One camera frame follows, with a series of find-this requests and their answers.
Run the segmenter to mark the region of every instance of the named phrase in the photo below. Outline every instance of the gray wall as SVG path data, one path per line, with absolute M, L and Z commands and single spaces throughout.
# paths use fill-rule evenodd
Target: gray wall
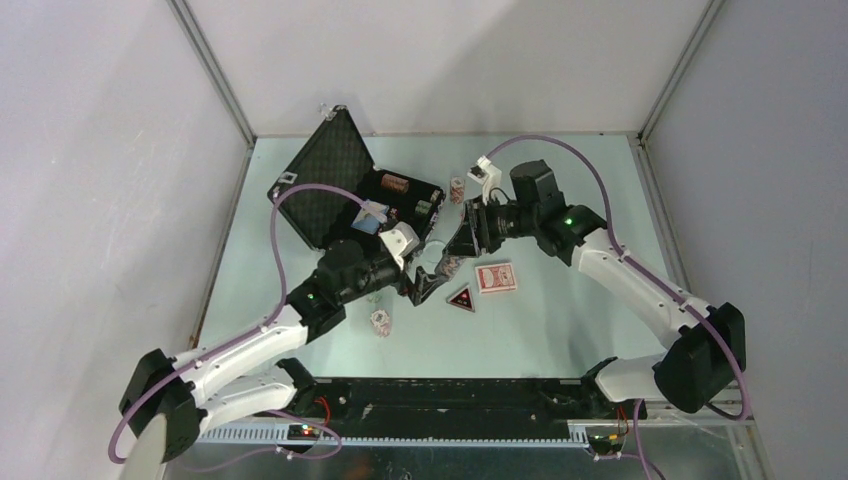
M 2 477 L 114 478 L 121 393 L 188 342 L 245 144 L 162 0 L 2 2 L 0 72 Z
M 649 152 L 697 292 L 746 314 L 781 479 L 845 478 L 848 2 L 728 2 Z

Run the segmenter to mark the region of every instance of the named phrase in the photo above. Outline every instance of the white table surface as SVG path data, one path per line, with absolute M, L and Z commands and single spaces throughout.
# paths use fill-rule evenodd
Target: white table surface
M 478 136 L 369 137 L 379 167 L 395 170 L 448 190 L 452 174 L 509 138 Z M 598 168 L 609 190 L 620 241 L 661 273 L 666 273 L 648 202 L 624 135 L 562 135 Z M 279 299 L 271 254 L 268 188 L 305 143 L 305 138 L 263 138 L 253 153 L 201 330 L 209 345 L 267 315 Z M 603 216 L 598 187 L 570 153 L 543 142 L 525 141 L 495 158 L 504 172 L 502 187 L 512 196 L 509 170 L 524 161 L 545 159 L 569 203 L 585 204 Z M 480 193 L 467 182 L 466 198 Z M 460 207 L 446 202 L 431 239 L 447 241 L 459 225 Z M 277 235 L 289 290 L 320 258 L 282 217 Z M 481 297 L 474 265 L 512 261 L 518 290 Z M 474 292 L 476 313 L 447 305 L 465 283 Z M 639 319 L 606 289 L 557 259 L 543 254 L 533 239 L 508 240 L 495 254 L 468 261 L 457 276 L 423 305 L 383 293 L 393 318 L 392 333 L 377 337 L 369 317 L 374 306 L 360 299 L 347 305 L 347 319 L 296 352 L 315 376 L 362 377 L 579 377 L 600 360 L 638 357 L 662 351 Z

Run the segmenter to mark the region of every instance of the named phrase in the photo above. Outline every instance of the wall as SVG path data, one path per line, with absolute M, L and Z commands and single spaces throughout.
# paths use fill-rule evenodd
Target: wall
M 706 0 L 190 2 L 250 124 L 308 134 L 635 131 Z
M 848 3 L 728 2 L 649 152 L 695 291 L 746 314 L 777 477 L 844 478 Z
M 245 145 L 163 1 L 3 2 L 0 71 L 3 478 L 115 477 L 118 400 L 186 345 Z

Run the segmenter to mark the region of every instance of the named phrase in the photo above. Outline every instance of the floor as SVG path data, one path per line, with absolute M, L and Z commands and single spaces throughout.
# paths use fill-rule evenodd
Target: floor
M 366 143 L 377 166 L 448 189 L 476 159 L 507 136 L 387 136 Z M 619 239 L 659 272 L 666 273 L 628 139 L 624 135 L 562 135 L 597 167 L 610 193 Z M 279 299 L 271 255 L 266 192 L 305 143 L 305 138 L 262 138 L 256 144 L 235 219 L 212 292 L 201 345 L 217 343 L 259 321 Z M 598 187 L 570 153 L 541 142 L 521 142 L 502 151 L 504 172 L 524 161 L 545 159 L 569 203 L 603 212 Z M 469 183 L 466 198 L 479 194 Z M 460 207 L 449 202 L 431 237 L 449 240 Z M 310 250 L 282 217 L 277 234 L 289 290 L 315 267 Z M 475 287 L 473 266 L 511 261 L 518 290 L 481 298 L 476 312 L 445 299 L 466 283 Z M 391 335 L 379 338 L 369 321 L 373 304 L 347 305 L 347 320 L 297 356 L 315 376 L 373 377 L 578 377 L 600 360 L 658 353 L 661 347 L 639 319 L 593 280 L 544 255 L 532 239 L 508 241 L 490 257 L 468 262 L 453 281 L 413 308 L 406 298 L 383 292 L 393 318 Z

